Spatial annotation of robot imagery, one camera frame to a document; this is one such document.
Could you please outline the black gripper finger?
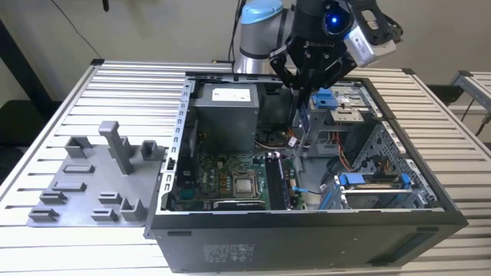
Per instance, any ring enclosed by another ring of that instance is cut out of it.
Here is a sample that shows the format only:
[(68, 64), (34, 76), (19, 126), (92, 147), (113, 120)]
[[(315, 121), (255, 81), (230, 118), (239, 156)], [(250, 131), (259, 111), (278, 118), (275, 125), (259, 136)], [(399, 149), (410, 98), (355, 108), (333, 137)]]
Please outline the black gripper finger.
[[(294, 74), (286, 67), (287, 57), (297, 67)], [(299, 92), (301, 97), (309, 96), (309, 50), (303, 46), (285, 45), (270, 53), (270, 65), (287, 88)]]
[(307, 58), (307, 95), (311, 95), (321, 88), (330, 88), (355, 67), (357, 63), (350, 56), (313, 56)]

